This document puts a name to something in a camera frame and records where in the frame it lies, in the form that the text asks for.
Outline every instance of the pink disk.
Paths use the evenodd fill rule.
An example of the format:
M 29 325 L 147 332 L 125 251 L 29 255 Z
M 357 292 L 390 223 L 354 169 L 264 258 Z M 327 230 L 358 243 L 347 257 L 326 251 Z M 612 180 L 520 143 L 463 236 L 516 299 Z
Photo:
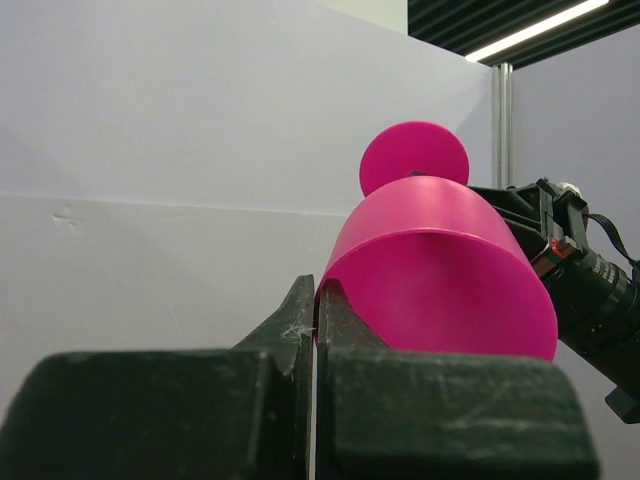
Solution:
M 458 138 L 440 125 L 404 122 L 389 127 L 369 144 L 360 162 L 360 187 L 366 197 L 412 172 L 469 181 L 469 157 Z
M 558 339 L 544 285 L 502 217 L 466 186 L 391 182 L 347 218 L 325 275 L 391 348 L 551 361 Z

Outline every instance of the magenta cup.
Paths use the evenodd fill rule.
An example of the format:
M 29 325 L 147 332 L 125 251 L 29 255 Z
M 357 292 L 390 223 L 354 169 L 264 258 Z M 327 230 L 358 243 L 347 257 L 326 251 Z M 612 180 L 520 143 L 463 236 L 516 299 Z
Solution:
M 469 157 L 458 137 L 441 125 L 398 123 L 380 132 L 365 150 L 360 162 L 362 193 L 366 197 L 413 172 L 466 185 Z
M 555 354 L 546 289 L 502 217 L 455 181 L 415 176 L 371 192 L 343 226 L 320 286 L 328 279 L 393 349 Z

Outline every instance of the metal pole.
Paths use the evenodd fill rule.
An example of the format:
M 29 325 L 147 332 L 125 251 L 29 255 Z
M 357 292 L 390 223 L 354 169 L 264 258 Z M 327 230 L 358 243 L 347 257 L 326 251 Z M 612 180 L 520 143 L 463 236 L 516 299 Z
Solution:
M 513 184 L 513 66 L 493 67 L 493 186 Z

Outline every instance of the white backdrop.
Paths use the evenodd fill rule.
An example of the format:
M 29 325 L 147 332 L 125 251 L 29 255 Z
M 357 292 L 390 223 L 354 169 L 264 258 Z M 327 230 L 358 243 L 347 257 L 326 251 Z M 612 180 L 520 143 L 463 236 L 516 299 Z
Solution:
M 2 2 L 0 65 L 0 412 L 52 352 L 244 337 L 389 125 L 491 182 L 491 70 L 313 2 Z
M 314 0 L 367 22 L 408 34 L 409 12 L 407 0 Z
M 581 188 L 594 213 L 618 226 L 640 256 L 640 27 L 514 73 L 514 157 L 519 184 L 549 176 Z M 594 250 L 620 266 L 597 225 Z M 605 480 L 635 480 L 640 426 L 624 425 L 605 405 L 613 384 L 560 349 L 557 363 L 578 389 L 604 466 Z M 640 368 L 630 365 L 629 368 Z

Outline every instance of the scratch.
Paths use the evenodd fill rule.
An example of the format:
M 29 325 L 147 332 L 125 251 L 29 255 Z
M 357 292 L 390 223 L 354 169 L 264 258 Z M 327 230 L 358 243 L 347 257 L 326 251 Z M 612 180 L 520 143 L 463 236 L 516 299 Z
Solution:
M 167 212 L 165 214 L 162 215 L 162 218 L 165 220 L 182 220 L 187 216 L 186 213 L 184 213 L 182 210 L 178 210 L 178 211 L 173 211 L 173 212 Z
M 356 370 L 358 372 L 358 376 L 360 377 L 359 378 L 360 384 L 364 387 L 364 389 L 366 390 L 367 394 L 371 398 L 378 398 L 379 395 L 377 394 L 376 390 L 369 383 L 369 380 L 367 379 L 367 375 L 364 373 L 363 369 L 364 369 L 364 367 L 362 365 L 359 365 L 359 366 L 356 367 Z
M 444 377 L 442 376 L 441 373 L 439 373 L 436 378 L 438 380 L 438 386 L 440 387 L 440 393 L 442 394 L 442 399 L 446 403 L 449 403 L 449 390 L 447 389 L 447 383 Z
M 411 388 L 416 388 L 418 386 L 418 380 L 416 379 L 416 374 L 411 372 L 409 375 L 409 384 L 411 384 Z
M 305 311 L 298 312 L 293 322 L 281 334 L 280 338 L 289 342 L 302 342 L 303 336 L 308 336 L 313 332 L 313 327 L 304 325 Z
M 179 334 L 182 334 L 182 327 L 180 327 L 180 322 L 178 321 L 176 312 L 173 309 L 173 305 L 171 305 L 171 302 L 169 301 L 167 296 L 164 294 L 164 292 L 160 291 L 160 296 L 162 297 L 162 300 L 164 300 L 164 303 L 167 306 L 167 308 L 169 309 L 169 313 L 171 313 L 171 318 L 173 319 L 173 323 L 176 326 L 176 330 L 178 330 Z
M 51 215 L 53 223 L 61 231 L 68 235 L 78 237 L 84 235 L 84 225 L 82 220 L 73 216 L 71 205 L 65 204 L 62 213 L 54 212 Z
M 472 408 L 471 410 L 459 416 L 458 418 L 454 419 L 449 424 L 449 426 L 462 427 L 462 428 L 468 426 L 470 420 L 473 420 L 478 415 L 486 412 L 489 409 L 489 407 L 491 407 L 491 405 L 493 405 L 509 390 L 509 387 L 511 387 L 511 382 L 504 382 L 502 385 L 500 385 L 500 387 L 498 387 L 498 389 L 495 392 L 493 392 L 493 395 L 491 395 L 491 398 L 481 403 L 477 407 Z

